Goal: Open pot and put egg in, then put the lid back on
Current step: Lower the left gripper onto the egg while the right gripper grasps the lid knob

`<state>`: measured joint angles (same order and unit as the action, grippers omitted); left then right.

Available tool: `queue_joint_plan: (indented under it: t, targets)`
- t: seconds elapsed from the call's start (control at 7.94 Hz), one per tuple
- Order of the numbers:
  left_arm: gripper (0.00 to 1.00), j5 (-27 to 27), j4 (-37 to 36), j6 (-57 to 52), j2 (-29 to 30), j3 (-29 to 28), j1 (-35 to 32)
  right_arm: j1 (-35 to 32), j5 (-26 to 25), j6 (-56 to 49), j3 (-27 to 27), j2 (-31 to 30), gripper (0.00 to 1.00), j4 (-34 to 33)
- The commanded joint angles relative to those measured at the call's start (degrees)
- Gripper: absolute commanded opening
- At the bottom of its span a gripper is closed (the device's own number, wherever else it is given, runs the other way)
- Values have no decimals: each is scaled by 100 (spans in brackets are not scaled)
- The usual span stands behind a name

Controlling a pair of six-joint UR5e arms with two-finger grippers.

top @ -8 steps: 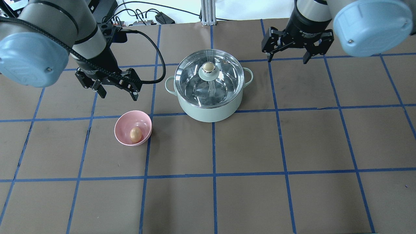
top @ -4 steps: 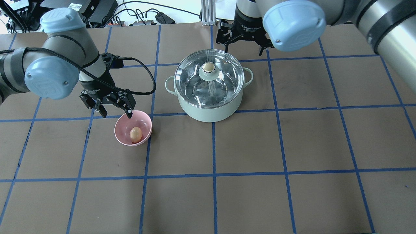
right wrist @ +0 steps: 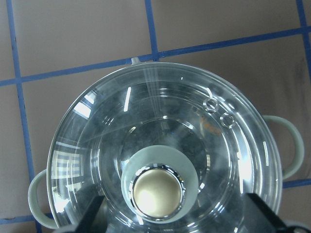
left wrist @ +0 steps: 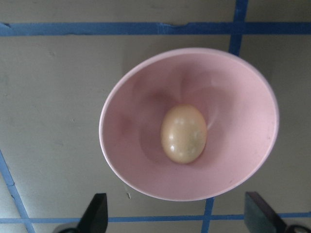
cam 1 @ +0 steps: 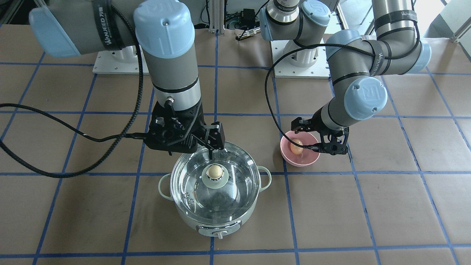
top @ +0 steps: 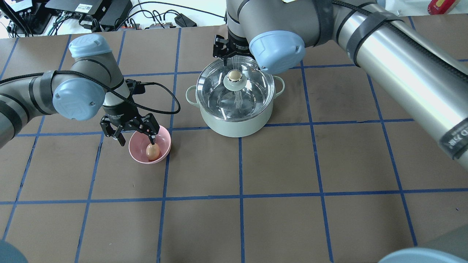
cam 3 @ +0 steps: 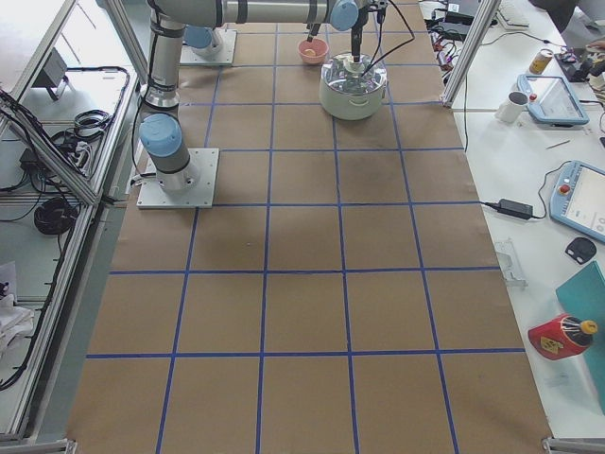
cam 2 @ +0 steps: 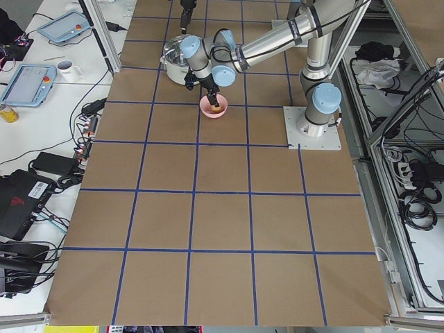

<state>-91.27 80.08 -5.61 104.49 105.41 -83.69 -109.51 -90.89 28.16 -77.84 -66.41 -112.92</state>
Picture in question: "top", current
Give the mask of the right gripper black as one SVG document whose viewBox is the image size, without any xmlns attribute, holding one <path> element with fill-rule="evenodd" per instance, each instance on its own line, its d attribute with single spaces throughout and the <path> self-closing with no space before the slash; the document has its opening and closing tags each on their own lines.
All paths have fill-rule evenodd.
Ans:
<svg viewBox="0 0 468 263">
<path fill-rule="evenodd" d="M 253 58 L 249 43 L 245 38 L 238 40 L 232 35 L 225 39 L 222 35 L 216 35 L 213 43 L 213 57 L 224 59 L 224 67 L 232 67 L 233 56 L 247 56 Z"/>
</svg>

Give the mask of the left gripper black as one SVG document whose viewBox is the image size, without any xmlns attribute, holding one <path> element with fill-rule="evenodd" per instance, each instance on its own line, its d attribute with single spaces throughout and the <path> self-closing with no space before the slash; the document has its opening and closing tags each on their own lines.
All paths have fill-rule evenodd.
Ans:
<svg viewBox="0 0 468 263">
<path fill-rule="evenodd" d="M 106 137 L 112 138 L 119 142 L 119 145 L 124 147 L 126 140 L 122 135 L 123 131 L 134 131 L 147 135 L 150 143 L 155 145 L 156 136 L 159 133 L 159 123 L 152 113 L 135 116 L 128 120 L 123 119 L 124 115 L 120 115 L 119 119 L 113 119 L 109 114 L 104 115 L 100 120 L 100 126 Z"/>
</svg>

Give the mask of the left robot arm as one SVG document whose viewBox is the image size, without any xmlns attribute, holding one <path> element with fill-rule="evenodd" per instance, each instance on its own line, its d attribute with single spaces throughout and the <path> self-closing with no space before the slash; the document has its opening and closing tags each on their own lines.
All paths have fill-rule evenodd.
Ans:
<svg viewBox="0 0 468 263">
<path fill-rule="evenodd" d="M 107 40 L 99 34 L 77 37 L 69 43 L 75 62 L 70 70 L 48 70 L 1 81 L 1 146 L 16 137 L 32 119 L 60 114 L 85 121 L 101 108 L 105 136 L 125 145 L 123 131 L 136 131 L 154 143 L 159 124 L 150 110 L 132 98 L 134 88 L 125 80 Z"/>
</svg>

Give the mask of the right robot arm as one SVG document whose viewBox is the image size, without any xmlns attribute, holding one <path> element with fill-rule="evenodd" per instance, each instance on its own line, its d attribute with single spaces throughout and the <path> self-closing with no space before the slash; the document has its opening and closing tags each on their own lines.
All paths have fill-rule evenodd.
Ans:
<svg viewBox="0 0 468 263">
<path fill-rule="evenodd" d="M 376 0 L 228 0 L 286 81 L 238 140 L 242 262 L 378 262 L 467 223 L 467 60 Z"/>
</svg>

